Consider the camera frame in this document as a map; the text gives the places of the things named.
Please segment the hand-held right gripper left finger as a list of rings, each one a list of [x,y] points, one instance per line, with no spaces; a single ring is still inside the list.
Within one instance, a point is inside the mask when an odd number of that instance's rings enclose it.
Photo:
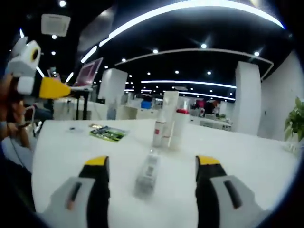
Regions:
[[[78,176],[70,177],[51,196],[44,211],[50,228],[107,228],[109,157],[88,160]]]

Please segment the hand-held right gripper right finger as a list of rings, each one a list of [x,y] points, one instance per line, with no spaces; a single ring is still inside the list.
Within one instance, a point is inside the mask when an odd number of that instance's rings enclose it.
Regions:
[[[195,161],[199,228],[256,228],[266,218],[254,192],[219,160],[198,155]]]

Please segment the person's left hand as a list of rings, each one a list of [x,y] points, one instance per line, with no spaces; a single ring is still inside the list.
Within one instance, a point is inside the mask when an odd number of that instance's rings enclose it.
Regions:
[[[12,74],[3,76],[0,79],[0,104],[19,102],[20,97],[16,92],[16,80]]]

